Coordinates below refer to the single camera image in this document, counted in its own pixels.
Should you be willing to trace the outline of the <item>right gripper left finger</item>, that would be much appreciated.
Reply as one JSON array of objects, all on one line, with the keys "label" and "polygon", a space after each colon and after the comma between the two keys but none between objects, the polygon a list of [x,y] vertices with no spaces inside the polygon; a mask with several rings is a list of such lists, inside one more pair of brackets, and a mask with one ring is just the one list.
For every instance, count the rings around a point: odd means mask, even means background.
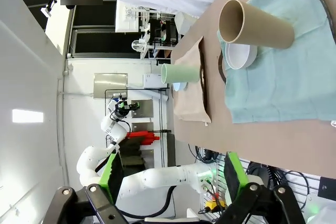
[{"label": "right gripper left finger", "polygon": [[79,191],[60,187],[54,194],[44,217],[44,224],[83,224],[87,217],[97,217],[100,224],[126,224],[115,206],[122,180],[123,166],[119,154],[111,154],[101,178]]}]

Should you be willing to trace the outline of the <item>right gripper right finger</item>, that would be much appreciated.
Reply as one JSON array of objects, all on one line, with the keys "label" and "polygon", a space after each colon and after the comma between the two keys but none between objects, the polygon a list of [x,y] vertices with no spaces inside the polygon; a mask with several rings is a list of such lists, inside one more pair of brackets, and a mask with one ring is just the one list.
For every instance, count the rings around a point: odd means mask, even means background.
[{"label": "right gripper right finger", "polygon": [[237,153],[224,158],[224,178],[232,203],[217,224],[247,224],[251,216],[261,216],[266,224],[306,224],[290,186],[279,184],[269,189],[250,182]]}]

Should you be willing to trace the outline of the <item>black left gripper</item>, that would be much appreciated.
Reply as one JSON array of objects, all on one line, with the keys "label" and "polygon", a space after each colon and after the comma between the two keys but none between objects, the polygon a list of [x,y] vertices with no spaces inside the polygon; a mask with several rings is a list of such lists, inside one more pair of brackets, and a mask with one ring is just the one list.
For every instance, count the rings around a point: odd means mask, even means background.
[{"label": "black left gripper", "polygon": [[[119,101],[118,107],[115,109],[115,118],[125,118],[129,114],[127,101]],[[139,102],[131,103],[131,111],[136,111],[140,108]]]}]

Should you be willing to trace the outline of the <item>beige cloth mat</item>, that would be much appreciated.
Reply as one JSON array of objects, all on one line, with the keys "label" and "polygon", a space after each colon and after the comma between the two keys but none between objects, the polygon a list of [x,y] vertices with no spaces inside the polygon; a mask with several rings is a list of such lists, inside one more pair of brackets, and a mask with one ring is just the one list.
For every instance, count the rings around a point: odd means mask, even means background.
[{"label": "beige cloth mat", "polygon": [[[178,59],[176,65],[201,66],[199,43],[203,37]],[[174,114],[183,121],[203,122],[209,124],[212,122],[210,116],[204,109],[201,80],[189,82],[183,91],[174,92]]]}]

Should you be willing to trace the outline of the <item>tall pale green cup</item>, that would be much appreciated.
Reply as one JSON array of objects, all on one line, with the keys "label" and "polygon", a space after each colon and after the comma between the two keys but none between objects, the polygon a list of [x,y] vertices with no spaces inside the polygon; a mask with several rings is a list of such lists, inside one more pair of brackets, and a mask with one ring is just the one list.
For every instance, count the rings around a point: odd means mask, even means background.
[{"label": "tall pale green cup", "polygon": [[161,67],[162,83],[197,82],[200,68],[188,65],[163,64]]}]

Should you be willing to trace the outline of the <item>teal cloth mat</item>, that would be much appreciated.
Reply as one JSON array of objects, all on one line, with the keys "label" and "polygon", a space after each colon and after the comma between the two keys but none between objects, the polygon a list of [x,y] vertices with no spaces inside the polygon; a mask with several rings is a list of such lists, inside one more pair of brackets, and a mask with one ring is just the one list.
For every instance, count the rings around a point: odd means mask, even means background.
[{"label": "teal cloth mat", "polygon": [[336,120],[336,41],[320,0],[228,1],[219,16],[222,51],[248,26],[248,7],[288,22],[287,49],[258,46],[254,62],[226,67],[225,103],[234,123]]}]

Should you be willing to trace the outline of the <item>grey-white bowl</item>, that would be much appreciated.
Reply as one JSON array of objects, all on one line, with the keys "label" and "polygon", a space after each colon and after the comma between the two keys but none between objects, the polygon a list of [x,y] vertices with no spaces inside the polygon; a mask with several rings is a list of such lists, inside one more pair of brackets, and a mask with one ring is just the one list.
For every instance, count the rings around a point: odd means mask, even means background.
[{"label": "grey-white bowl", "polygon": [[225,58],[230,68],[238,70],[249,67],[257,57],[257,46],[226,44]]}]

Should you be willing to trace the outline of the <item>tall brown cup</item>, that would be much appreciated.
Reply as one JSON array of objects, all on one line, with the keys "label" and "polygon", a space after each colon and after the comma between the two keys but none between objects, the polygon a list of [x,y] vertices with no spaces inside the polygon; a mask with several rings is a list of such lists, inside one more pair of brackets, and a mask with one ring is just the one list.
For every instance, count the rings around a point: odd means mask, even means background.
[{"label": "tall brown cup", "polygon": [[290,23],[239,0],[226,2],[219,16],[218,28],[228,44],[287,49],[295,39]]}]

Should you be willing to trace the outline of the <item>dark green fabric bundle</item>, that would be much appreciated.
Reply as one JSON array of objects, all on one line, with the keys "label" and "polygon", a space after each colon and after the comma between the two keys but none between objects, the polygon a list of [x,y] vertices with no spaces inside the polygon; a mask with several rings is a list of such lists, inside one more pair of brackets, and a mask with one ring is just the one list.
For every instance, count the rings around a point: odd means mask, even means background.
[{"label": "dark green fabric bundle", "polygon": [[123,166],[145,168],[139,141],[127,138],[121,142],[119,150]]}]

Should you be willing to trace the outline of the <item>yellow plug block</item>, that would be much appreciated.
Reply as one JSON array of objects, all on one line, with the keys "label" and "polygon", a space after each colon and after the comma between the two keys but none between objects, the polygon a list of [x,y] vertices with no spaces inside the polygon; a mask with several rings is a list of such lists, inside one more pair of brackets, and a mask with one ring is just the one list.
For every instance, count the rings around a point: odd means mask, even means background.
[{"label": "yellow plug block", "polygon": [[206,212],[211,213],[222,212],[225,210],[225,202],[223,200],[208,200],[205,203],[204,209],[206,210]]}]

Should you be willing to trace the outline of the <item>red tools bundle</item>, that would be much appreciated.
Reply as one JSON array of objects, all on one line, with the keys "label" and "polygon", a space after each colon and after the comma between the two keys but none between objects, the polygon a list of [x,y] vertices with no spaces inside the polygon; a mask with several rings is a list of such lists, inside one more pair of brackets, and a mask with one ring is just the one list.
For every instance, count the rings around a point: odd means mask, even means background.
[{"label": "red tools bundle", "polygon": [[160,137],[156,136],[155,133],[151,131],[131,132],[127,134],[127,138],[132,140],[138,140],[140,142],[140,145],[143,146],[151,145],[155,141],[160,140]]}]

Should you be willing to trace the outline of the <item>rectangular ceiling light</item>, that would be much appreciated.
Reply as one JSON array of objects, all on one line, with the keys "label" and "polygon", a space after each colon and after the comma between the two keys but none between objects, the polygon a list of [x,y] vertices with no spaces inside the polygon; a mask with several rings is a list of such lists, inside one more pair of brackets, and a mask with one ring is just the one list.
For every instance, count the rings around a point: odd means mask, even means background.
[{"label": "rectangular ceiling light", "polygon": [[43,123],[44,114],[42,112],[28,110],[12,110],[13,123]]}]

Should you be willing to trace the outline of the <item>grey metal wall panel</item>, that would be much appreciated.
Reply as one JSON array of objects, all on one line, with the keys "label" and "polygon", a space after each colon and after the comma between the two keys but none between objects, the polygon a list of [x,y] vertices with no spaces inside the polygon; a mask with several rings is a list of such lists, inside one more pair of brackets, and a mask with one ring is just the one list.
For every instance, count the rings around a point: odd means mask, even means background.
[{"label": "grey metal wall panel", "polygon": [[95,73],[93,83],[93,98],[110,98],[115,93],[127,91],[127,73]]}]

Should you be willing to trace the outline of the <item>white wall box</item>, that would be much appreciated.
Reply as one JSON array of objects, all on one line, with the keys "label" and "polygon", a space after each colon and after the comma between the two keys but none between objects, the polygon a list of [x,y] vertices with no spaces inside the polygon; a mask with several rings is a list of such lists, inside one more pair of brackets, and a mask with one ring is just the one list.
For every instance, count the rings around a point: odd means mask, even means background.
[{"label": "white wall box", "polygon": [[161,75],[156,73],[143,74],[144,88],[161,88],[164,84],[161,81]]}]

